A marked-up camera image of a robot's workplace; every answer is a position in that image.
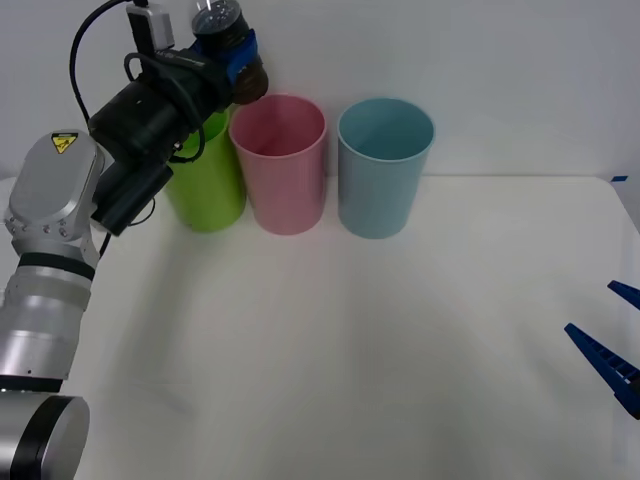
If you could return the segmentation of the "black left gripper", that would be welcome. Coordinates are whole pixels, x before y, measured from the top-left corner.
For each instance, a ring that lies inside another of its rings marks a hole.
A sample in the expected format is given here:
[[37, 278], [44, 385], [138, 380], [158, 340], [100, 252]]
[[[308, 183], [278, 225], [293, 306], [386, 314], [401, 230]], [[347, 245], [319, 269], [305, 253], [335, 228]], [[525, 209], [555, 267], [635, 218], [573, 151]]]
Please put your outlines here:
[[200, 37], [188, 49], [155, 49], [152, 59], [162, 69], [151, 69], [149, 89], [154, 96], [150, 103], [156, 109], [173, 109], [179, 116], [222, 112], [232, 104], [230, 81], [248, 84], [259, 82], [264, 75], [257, 35], [252, 28], [229, 35], [227, 76], [225, 69], [211, 60], [209, 47]]

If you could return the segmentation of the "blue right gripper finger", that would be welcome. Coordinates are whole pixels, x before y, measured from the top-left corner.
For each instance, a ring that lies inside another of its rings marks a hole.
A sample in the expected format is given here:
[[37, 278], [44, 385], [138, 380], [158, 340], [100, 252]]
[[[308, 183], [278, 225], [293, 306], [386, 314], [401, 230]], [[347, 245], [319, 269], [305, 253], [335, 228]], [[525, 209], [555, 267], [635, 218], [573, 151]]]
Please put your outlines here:
[[567, 324], [564, 331], [609, 386], [618, 403], [634, 419], [638, 419], [639, 369], [597, 342], [574, 324]]
[[619, 281], [611, 281], [607, 288], [616, 293], [626, 302], [634, 306], [636, 309], [640, 309], [640, 290]]

